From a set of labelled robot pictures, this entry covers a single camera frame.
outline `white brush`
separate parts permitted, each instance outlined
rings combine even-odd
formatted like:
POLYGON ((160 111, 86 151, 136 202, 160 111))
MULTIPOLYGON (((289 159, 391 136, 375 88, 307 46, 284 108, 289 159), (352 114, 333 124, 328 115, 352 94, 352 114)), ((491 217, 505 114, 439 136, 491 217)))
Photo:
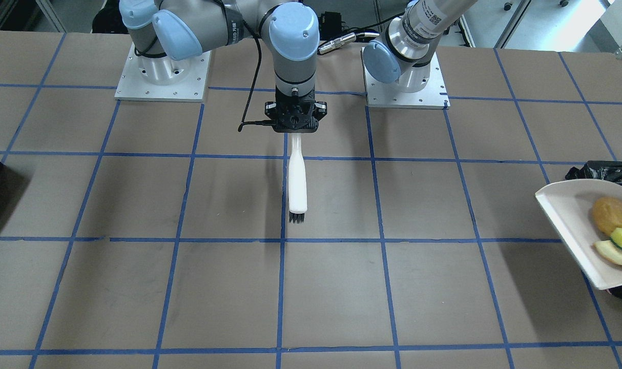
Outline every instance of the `white brush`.
POLYGON ((302 156, 302 134, 291 133, 291 158, 288 160, 288 221, 304 222, 306 213, 306 170, 302 156))

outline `brush handle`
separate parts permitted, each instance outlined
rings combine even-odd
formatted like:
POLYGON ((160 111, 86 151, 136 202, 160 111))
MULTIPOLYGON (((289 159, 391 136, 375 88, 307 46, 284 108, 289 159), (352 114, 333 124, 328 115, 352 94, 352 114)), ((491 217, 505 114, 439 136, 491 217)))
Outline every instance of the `brush handle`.
POLYGON ((306 170, 302 156, 302 134, 289 134, 291 158, 288 159, 288 210, 295 214, 306 213, 306 170))

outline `white tray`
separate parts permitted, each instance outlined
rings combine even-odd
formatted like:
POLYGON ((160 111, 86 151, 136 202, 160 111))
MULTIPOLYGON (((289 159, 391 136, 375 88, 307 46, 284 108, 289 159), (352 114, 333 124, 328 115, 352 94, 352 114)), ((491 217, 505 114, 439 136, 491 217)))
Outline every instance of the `white tray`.
POLYGON ((622 200, 622 186, 600 179, 565 180, 543 187, 535 196, 591 283, 599 290, 622 285, 622 266, 603 259, 593 248, 595 241, 609 238, 591 217, 594 202, 602 196, 622 200))

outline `black bristles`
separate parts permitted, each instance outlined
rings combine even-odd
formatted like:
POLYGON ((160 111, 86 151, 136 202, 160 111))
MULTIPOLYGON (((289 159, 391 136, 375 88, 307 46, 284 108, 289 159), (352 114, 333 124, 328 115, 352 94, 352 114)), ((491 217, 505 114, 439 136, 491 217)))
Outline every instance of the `black bristles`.
POLYGON ((296 214, 288 212, 288 222, 297 224, 304 223, 304 213, 296 214))

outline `aluminum mounting plate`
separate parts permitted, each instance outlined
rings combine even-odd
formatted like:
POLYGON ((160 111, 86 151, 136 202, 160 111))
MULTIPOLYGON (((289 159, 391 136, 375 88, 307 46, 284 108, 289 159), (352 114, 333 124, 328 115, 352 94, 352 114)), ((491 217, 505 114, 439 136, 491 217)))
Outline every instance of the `aluminum mounting plate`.
POLYGON ((432 72, 427 81, 427 86, 416 93, 403 93, 396 89, 395 84, 383 84, 372 77, 368 70, 363 67, 368 106, 372 108, 407 109, 449 108, 450 99, 447 97, 443 73, 436 54, 432 57, 430 64, 432 72))
POLYGON ((168 86, 152 84, 141 75, 140 61, 131 44, 122 76, 117 83, 115 98, 132 101, 179 101, 202 103, 209 75, 211 51, 192 59, 189 74, 182 80, 168 86))

